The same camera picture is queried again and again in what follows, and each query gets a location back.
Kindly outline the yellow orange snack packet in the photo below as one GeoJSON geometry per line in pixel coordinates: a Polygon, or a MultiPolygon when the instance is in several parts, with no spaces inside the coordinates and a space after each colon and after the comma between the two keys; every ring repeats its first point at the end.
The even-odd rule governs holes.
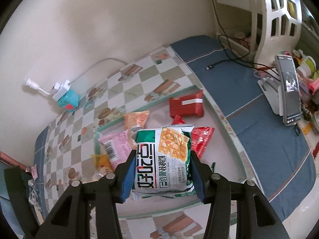
{"type": "Polygon", "coordinates": [[[107,154],[94,154],[94,155],[91,155],[91,158],[93,159],[93,162],[94,162],[94,166],[96,170],[95,174],[99,178],[114,172],[107,154]]]}

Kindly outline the cluttered desk items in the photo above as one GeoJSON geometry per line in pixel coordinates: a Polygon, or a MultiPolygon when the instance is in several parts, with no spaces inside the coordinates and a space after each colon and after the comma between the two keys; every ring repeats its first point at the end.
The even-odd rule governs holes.
{"type": "Polygon", "coordinates": [[[303,118],[318,134],[318,66],[301,49],[293,50],[292,58],[299,82],[303,118]]]}

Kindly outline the white plug adapter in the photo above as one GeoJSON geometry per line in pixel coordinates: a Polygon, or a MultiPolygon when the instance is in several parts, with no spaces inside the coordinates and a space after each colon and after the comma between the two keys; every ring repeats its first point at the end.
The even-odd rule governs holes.
{"type": "Polygon", "coordinates": [[[29,88],[32,88],[33,90],[35,91],[39,91],[39,92],[42,92],[46,95],[51,95],[50,92],[46,92],[44,89],[42,89],[39,84],[37,84],[35,81],[32,81],[30,78],[28,78],[26,81],[25,81],[25,86],[29,87],[29,88]]]}

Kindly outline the red brown snack packet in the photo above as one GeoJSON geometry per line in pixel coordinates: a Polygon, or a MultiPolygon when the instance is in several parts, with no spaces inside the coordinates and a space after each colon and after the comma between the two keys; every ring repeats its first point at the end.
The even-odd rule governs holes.
{"type": "Polygon", "coordinates": [[[199,90],[187,96],[174,97],[169,99],[170,116],[202,118],[204,116],[203,91],[199,90]]]}

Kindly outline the teal shallow tray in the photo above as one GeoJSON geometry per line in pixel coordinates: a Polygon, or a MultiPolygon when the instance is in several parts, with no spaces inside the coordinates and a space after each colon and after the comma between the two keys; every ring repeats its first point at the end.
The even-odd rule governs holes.
{"type": "Polygon", "coordinates": [[[194,205],[197,197],[190,175],[191,151],[231,181],[242,182],[247,177],[236,147],[199,89],[126,114],[123,122],[100,132],[97,142],[113,168],[136,151],[125,201],[117,205],[123,217],[194,205]]]}

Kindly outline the pink snack packet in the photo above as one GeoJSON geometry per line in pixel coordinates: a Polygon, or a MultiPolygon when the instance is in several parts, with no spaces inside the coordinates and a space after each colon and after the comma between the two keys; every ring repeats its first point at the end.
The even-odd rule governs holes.
{"type": "Polygon", "coordinates": [[[131,151],[137,148],[128,129],[116,134],[102,135],[98,141],[103,146],[113,170],[126,162],[131,151]]]}

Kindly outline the beige orange snack packet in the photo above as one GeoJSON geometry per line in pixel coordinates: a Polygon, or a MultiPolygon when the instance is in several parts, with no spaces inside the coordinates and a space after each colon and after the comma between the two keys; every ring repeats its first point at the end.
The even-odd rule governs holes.
{"type": "Polygon", "coordinates": [[[136,130],[144,128],[149,111],[130,112],[124,115],[124,129],[136,130]]]}

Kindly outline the white phone stand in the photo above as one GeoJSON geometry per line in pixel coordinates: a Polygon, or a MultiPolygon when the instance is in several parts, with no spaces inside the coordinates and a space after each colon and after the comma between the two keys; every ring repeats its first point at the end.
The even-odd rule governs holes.
{"type": "Polygon", "coordinates": [[[265,77],[261,78],[257,83],[266,96],[272,111],[276,115],[283,116],[282,89],[279,81],[270,77],[265,77]]]}

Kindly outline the checkered tablecloth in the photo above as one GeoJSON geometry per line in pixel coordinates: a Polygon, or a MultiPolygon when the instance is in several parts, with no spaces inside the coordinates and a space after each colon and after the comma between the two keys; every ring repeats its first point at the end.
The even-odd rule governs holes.
{"type": "Polygon", "coordinates": [[[268,83],[207,36],[161,46],[90,88],[38,137],[50,212],[37,238],[288,238],[276,196],[308,144],[268,83]]]}

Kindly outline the green white walnut packet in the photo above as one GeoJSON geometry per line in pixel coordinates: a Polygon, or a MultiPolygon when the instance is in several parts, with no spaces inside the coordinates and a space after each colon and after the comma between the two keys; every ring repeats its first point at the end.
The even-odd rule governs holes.
{"type": "Polygon", "coordinates": [[[190,176],[191,132],[194,125],[180,124],[141,129],[136,133],[136,169],[132,191],[141,195],[175,195],[194,189],[190,176]],[[182,148],[182,133],[186,135],[187,160],[172,158],[182,148]]]}

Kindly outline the red nice snack packet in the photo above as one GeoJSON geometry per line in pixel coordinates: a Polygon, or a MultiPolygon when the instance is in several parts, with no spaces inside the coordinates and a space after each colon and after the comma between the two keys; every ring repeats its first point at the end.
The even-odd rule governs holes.
{"type": "MultiPolygon", "coordinates": [[[[211,137],[213,136],[214,128],[212,127],[195,127],[191,132],[191,138],[189,139],[189,142],[191,141],[191,150],[194,151],[197,155],[197,157],[200,159],[204,151],[206,150],[207,145],[210,142],[211,137]]],[[[177,158],[182,161],[187,160],[186,154],[182,151],[185,149],[185,138],[187,136],[182,133],[182,148],[179,149],[179,147],[175,150],[174,153],[171,154],[172,158],[177,158]]]]}

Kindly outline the teal toy box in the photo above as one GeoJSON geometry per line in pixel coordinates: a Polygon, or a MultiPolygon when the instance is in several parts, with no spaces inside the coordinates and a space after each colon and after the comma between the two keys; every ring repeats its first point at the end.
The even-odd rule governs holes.
{"type": "Polygon", "coordinates": [[[80,96],[72,89],[68,90],[59,100],[57,104],[67,112],[74,111],[79,106],[80,96]]]}

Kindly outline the white shelf furniture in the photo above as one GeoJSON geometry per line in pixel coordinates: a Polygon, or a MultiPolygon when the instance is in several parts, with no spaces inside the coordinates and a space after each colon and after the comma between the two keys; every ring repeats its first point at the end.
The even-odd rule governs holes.
{"type": "Polygon", "coordinates": [[[251,12],[254,62],[270,66],[280,52],[292,52],[302,27],[301,0],[215,0],[251,12]]]}

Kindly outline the white power strip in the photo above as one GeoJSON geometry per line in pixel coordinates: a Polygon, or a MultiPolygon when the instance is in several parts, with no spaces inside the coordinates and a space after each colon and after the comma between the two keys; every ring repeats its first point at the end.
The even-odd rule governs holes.
{"type": "Polygon", "coordinates": [[[51,94],[54,101],[58,101],[70,90],[70,81],[66,80],[63,84],[56,83],[52,88],[51,94]]]}

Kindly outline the small pink candy packet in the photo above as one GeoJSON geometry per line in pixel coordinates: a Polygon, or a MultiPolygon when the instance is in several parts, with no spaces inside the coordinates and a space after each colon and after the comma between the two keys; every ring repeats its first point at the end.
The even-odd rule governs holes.
{"type": "Polygon", "coordinates": [[[30,173],[32,175],[32,178],[34,180],[37,180],[38,178],[37,164],[34,164],[33,166],[27,166],[25,169],[25,172],[30,173]]]}

